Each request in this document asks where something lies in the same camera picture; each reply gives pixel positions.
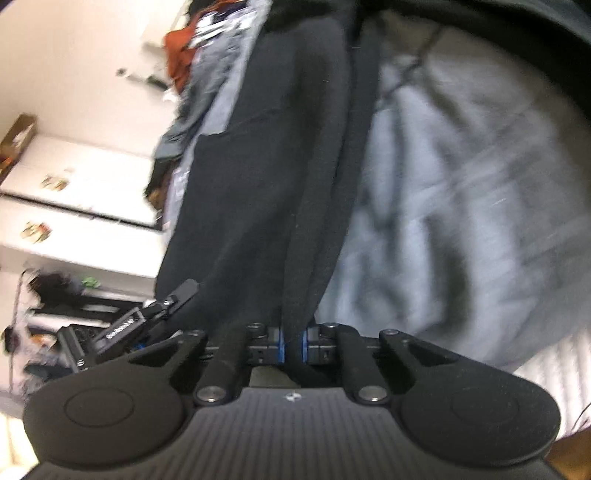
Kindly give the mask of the white wardrobe with stickers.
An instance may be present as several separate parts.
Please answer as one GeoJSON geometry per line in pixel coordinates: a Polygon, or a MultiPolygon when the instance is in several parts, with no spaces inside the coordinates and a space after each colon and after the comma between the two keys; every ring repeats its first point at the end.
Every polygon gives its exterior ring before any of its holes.
{"type": "Polygon", "coordinates": [[[150,158],[37,135],[1,185],[1,244],[152,280],[163,246],[144,199],[150,158]]]}

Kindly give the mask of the orange red garment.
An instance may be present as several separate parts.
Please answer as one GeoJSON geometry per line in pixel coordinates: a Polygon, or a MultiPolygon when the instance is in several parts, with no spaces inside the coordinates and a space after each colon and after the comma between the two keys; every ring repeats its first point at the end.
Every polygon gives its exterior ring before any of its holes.
{"type": "Polygon", "coordinates": [[[183,91],[188,81],[190,65],[197,53],[197,48],[188,47],[197,28],[197,22],[208,13],[228,10],[231,4],[235,4],[235,1],[192,0],[186,11],[185,26],[179,30],[170,31],[163,37],[166,73],[178,94],[183,91]]]}

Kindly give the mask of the dark hanging clothes rack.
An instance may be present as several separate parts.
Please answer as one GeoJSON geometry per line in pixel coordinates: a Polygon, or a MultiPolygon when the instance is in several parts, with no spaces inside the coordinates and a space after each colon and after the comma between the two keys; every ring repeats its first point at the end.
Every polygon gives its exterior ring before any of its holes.
{"type": "Polygon", "coordinates": [[[1,398],[22,405],[66,373],[60,328],[107,327],[149,297],[149,284],[125,275],[31,267],[3,271],[1,398]]]}

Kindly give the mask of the dark brown garment pile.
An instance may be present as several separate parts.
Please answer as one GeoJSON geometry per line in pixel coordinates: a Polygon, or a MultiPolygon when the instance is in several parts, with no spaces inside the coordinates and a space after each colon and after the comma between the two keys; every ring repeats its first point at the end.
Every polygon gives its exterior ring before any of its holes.
{"type": "Polygon", "coordinates": [[[162,211],[168,194],[172,173],[178,161],[173,159],[155,160],[150,179],[145,187],[144,198],[155,211],[162,211]]]}

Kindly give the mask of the grey crumpled garment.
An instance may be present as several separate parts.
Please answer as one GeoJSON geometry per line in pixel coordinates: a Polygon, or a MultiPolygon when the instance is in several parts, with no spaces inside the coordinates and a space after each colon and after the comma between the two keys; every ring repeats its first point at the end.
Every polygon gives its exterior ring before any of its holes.
{"type": "Polygon", "coordinates": [[[238,2],[221,17],[207,13],[188,43],[197,48],[188,80],[179,94],[176,119],[154,151],[156,162],[181,159],[200,133],[219,133],[228,125],[249,56],[269,12],[266,2],[238,2]]]}

